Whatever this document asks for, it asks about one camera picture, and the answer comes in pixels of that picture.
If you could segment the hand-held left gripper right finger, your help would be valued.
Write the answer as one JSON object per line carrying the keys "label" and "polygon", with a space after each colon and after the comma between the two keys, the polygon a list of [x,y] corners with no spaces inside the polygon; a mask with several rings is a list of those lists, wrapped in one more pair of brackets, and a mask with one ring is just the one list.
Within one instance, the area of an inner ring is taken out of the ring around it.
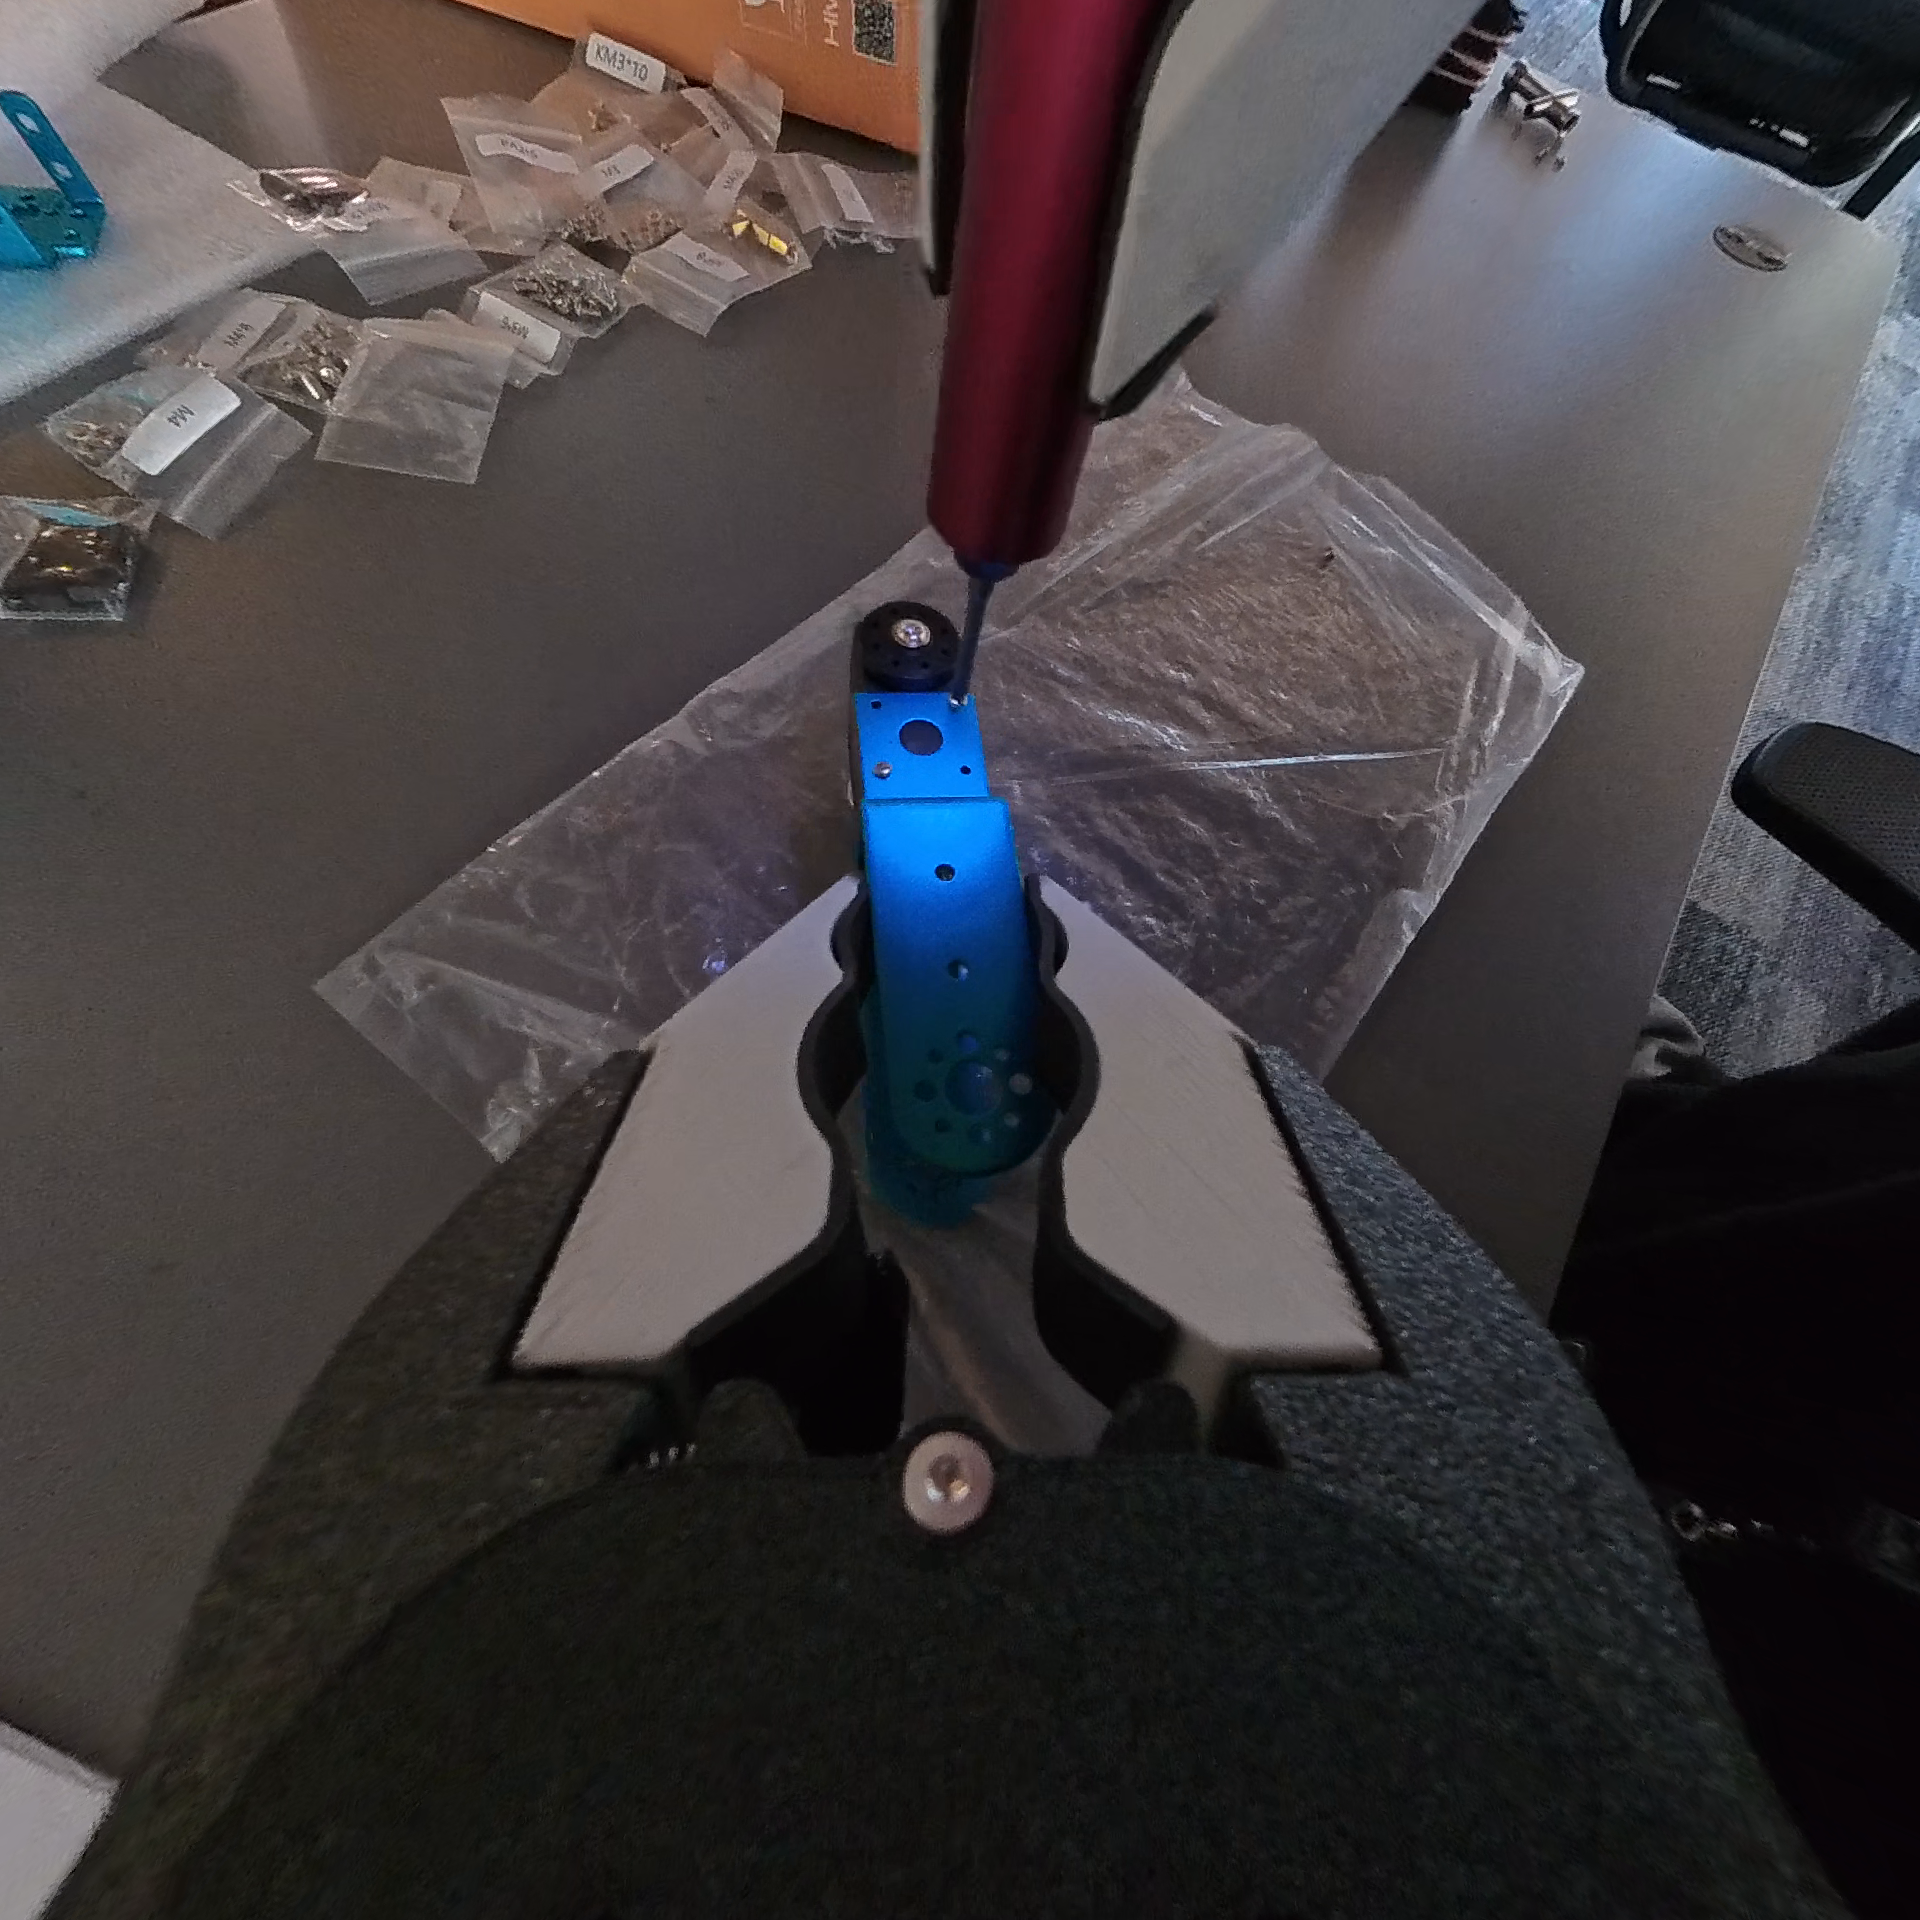
{"label": "hand-held left gripper right finger", "polygon": [[1383,1347],[1232,1020],[1053,881],[1035,1316],[1071,1374],[1359,1374]]}

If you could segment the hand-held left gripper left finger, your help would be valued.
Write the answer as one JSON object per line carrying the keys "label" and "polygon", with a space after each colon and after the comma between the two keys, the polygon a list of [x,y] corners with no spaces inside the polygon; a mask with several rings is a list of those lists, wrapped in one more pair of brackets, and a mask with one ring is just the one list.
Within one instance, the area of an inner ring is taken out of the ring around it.
{"label": "hand-held left gripper left finger", "polygon": [[869,1281],[843,1132],[867,1069],[865,906],[836,881],[648,1041],[514,1370],[793,1365],[851,1337]]}

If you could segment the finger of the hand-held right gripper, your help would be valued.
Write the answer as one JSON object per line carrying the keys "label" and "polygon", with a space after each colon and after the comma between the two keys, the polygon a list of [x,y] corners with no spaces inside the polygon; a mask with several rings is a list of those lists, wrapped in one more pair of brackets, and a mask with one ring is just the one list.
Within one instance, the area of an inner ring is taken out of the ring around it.
{"label": "finger of the hand-held right gripper", "polygon": [[975,41],[977,2],[919,5],[919,252],[937,297],[953,284]]}
{"label": "finger of the hand-held right gripper", "polygon": [[1388,114],[1388,5],[1172,5],[1123,122],[1089,359],[1114,417]]}

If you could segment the red electric screwdriver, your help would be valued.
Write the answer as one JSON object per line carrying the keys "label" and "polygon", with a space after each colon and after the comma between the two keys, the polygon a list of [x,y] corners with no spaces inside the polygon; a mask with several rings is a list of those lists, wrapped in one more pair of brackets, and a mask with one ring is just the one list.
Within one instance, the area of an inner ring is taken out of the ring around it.
{"label": "red electric screwdriver", "polygon": [[1089,359],[1123,122],[1164,11],[977,5],[928,468],[928,523],[964,575],[1003,582],[1065,531],[1095,423]]}

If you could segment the blue metal servo bracket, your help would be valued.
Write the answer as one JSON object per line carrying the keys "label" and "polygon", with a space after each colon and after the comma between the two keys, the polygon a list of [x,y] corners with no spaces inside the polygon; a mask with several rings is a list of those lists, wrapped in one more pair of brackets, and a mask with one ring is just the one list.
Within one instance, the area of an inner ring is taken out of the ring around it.
{"label": "blue metal servo bracket", "polygon": [[848,662],[869,1185],[931,1229],[963,1226],[1034,1164],[1089,1078],[1052,993],[1065,935],[1021,871],[975,695],[1000,581],[969,573],[960,615],[871,607]]}

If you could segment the grey desk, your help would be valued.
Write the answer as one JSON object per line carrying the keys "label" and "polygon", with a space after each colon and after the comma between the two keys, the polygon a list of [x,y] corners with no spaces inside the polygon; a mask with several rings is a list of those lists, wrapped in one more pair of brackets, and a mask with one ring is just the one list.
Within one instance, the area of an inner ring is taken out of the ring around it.
{"label": "grey desk", "polygon": [[[1604,94],[1562,171],[1410,111],[1188,353],[1587,669],[1331,1074],[1536,1305],[1898,265]],[[835,250],[517,395],[473,486],[300,463],[125,626],[8,634],[4,1721],[130,1766],[277,1429],[485,1174],[314,981],[921,529],[939,334]]]}

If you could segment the brown cardboard box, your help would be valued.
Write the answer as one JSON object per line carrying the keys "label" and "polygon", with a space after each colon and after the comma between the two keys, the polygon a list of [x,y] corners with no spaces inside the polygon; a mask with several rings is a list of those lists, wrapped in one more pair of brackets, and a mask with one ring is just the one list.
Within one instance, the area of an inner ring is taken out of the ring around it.
{"label": "brown cardboard box", "polygon": [[603,31],[688,77],[723,53],[780,85],[799,117],[898,153],[921,143],[919,2],[482,2],[482,11],[581,38]]}

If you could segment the dark ribbed object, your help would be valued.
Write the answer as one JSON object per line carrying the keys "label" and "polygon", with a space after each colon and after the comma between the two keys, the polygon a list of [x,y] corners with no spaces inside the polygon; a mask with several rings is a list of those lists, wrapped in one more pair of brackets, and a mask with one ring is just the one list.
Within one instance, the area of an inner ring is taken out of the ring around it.
{"label": "dark ribbed object", "polygon": [[1519,2],[1480,5],[1468,28],[1452,38],[1424,77],[1429,107],[1450,114],[1469,109],[1503,50],[1525,29],[1525,21],[1525,7]]}

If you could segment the small metal hardware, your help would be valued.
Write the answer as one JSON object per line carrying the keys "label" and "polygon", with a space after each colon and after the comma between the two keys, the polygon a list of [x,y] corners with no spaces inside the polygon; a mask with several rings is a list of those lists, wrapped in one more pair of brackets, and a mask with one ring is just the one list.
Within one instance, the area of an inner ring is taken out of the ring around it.
{"label": "small metal hardware", "polygon": [[1531,158],[1562,171],[1569,164],[1569,139],[1580,125],[1580,91],[1564,85],[1522,57],[1507,66],[1495,111],[1505,117],[1513,138],[1531,135]]}

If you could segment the clear plastic bag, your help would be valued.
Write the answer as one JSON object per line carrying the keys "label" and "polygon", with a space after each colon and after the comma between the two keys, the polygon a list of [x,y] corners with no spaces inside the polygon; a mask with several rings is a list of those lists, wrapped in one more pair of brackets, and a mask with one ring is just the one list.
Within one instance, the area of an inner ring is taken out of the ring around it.
{"label": "clear plastic bag", "polygon": [[[857,620],[957,610],[937,538],[692,695],[328,972],[493,1159],[855,858]],[[1327,1077],[1580,682],[1410,495],[1170,375],[1104,426],[977,666],[1027,871]]]}

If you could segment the black office chair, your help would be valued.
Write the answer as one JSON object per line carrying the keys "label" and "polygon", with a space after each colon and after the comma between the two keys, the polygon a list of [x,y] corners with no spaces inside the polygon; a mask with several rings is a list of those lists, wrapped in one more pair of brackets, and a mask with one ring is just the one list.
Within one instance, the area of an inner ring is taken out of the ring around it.
{"label": "black office chair", "polygon": [[1604,2],[1609,94],[1874,213],[1919,162],[1915,2]]}

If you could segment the person's black clothing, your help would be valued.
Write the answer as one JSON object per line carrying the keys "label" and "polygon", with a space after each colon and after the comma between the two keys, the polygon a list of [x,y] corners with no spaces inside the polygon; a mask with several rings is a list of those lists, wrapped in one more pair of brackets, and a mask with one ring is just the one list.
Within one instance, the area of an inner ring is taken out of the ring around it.
{"label": "person's black clothing", "polygon": [[1657,1001],[1552,1329],[1836,1890],[1915,1916],[1915,1004],[1733,1074]]}

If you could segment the pile of small screw bags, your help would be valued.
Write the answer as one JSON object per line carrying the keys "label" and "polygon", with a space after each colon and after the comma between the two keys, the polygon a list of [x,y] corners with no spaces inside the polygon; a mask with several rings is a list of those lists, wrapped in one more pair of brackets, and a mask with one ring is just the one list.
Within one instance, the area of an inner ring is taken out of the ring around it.
{"label": "pile of small screw bags", "polygon": [[705,339],[824,250],[916,235],[916,178],[786,148],[780,85],[729,47],[688,76],[583,31],[533,98],[442,107],[460,174],[385,158],[231,180],[317,244],[367,316],[236,286],[43,418],[96,494],[4,495],[4,622],[121,622],[157,519],[225,538],[307,447],[466,486],[508,391],[629,316]]}

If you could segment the black mesh chair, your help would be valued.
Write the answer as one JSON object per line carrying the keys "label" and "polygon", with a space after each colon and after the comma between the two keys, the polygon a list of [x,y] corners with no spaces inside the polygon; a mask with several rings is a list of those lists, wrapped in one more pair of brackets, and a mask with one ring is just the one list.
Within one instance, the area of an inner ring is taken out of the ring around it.
{"label": "black mesh chair", "polygon": [[1919,753],[1849,727],[1780,727],[1740,762],[1730,799],[1919,948]]}

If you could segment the white foam sheet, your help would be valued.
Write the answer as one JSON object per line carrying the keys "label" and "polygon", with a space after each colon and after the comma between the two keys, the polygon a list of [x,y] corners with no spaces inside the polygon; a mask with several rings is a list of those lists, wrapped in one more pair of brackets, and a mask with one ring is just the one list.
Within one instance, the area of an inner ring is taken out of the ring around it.
{"label": "white foam sheet", "polygon": [[106,201],[93,257],[3,274],[3,403],[325,250],[233,189],[245,164],[104,85],[56,125]]}

